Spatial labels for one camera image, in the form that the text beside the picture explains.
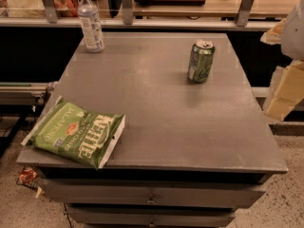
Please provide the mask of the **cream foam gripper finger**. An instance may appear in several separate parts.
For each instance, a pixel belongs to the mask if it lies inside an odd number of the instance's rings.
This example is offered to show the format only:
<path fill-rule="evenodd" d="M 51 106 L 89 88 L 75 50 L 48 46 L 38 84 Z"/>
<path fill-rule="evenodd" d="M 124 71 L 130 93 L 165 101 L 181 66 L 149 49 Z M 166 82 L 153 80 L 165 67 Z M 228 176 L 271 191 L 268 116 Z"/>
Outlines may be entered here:
<path fill-rule="evenodd" d="M 267 45 L 280 45 L 281 35 L 286 20 L 282 19 L 280 22 L 276 23 L 274 27 L 270 28 L 260 38 L 260 41 Z"/>

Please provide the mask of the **cream foam padded gripper finger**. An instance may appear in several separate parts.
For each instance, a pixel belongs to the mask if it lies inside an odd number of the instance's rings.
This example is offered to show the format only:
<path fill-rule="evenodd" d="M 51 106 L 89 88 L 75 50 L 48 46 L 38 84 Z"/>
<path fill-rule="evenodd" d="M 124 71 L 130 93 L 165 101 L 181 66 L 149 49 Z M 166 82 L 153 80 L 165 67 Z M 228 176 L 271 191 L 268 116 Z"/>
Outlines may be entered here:
<path fill-rule="evenodd" d="M 277 66 L 272 75 L 263 116 L 267 122 L 282 122 L 304 100 L 304 62 L 293 60 Z"/>

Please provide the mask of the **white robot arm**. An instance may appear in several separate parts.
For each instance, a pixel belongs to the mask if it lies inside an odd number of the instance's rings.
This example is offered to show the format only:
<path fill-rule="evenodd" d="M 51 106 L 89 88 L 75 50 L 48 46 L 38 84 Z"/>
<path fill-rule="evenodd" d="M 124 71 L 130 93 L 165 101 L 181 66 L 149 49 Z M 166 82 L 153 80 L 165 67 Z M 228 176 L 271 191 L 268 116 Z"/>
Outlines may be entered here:
<path fill-rule="evenodd" d="M 280 45 L 281 53 L 292 59 L 286 66 L 277 66 L 262 107 L 271 121 L 283 121 L 304 100 L 304 0 L 301 0 L 286 19 L 264 32 L 260 41 Z"/>

